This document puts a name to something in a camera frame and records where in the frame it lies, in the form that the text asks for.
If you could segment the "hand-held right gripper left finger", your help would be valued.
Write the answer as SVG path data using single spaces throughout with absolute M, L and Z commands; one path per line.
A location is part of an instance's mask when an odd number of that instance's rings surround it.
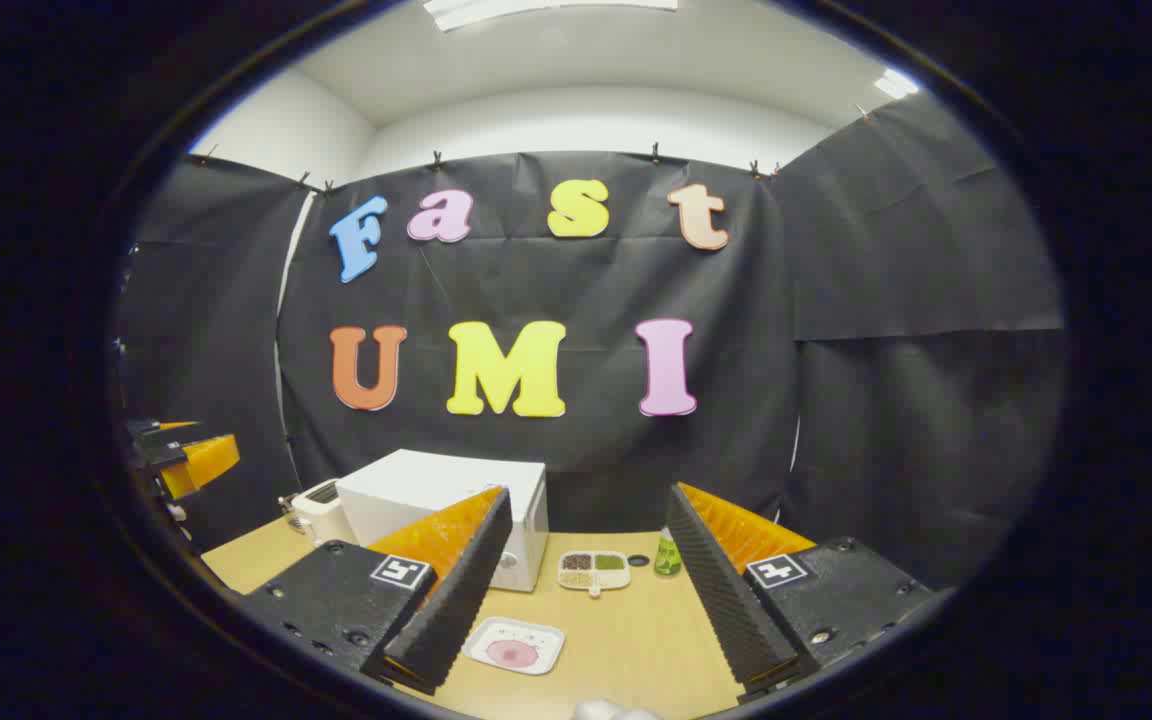
M 370 546 L 325 541 L 238 606 L 340 670 L 435 694 L 450 673 L 511 535 L 492 486 Z

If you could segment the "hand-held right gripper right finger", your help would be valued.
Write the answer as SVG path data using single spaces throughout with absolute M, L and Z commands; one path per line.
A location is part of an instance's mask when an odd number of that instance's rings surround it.
M 690 484 L 669 488 L 666 525 L 745 700 L 861 653 L 935 597 L 859 539 L 810 541 Z

